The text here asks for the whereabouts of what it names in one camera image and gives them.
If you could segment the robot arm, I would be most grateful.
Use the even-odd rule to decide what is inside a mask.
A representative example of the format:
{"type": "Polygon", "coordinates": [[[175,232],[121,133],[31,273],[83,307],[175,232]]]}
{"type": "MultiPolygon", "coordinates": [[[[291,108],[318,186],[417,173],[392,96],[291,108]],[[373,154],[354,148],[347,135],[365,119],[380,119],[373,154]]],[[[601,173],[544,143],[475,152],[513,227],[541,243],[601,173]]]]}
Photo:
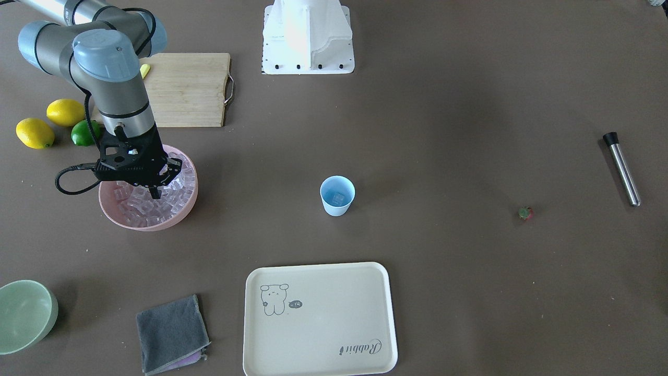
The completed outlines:
{"type": "Polygon", "coordinates": [[[162,52],[162,22],[143,8],[119,8],[105,1],[26,1],[50,21],[20,31],[21,55],[40,71],[65,79],[94,100],[102,134],[93,142],[96,162],[65,173],[90,170],[98,182],[124,181],[146,188],[153,199],[181,172],[182,160],[164,151],[140,72],[141,58],[162,52]]]}

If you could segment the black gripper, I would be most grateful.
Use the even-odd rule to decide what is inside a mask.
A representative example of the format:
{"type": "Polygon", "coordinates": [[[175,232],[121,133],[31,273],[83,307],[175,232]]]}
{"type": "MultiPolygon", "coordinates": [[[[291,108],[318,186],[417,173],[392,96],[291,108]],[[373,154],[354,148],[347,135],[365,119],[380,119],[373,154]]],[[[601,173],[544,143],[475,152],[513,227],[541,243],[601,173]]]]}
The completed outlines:
{"type": "Polygon", "coordinates": [[[158,186],[169,185],[181,172],[182,162],[165,152],[157,128],[126,139],[103,131],[94,174],[100,181],[125,181],[148,187],[152,199],[160,199],[158,186]]]}

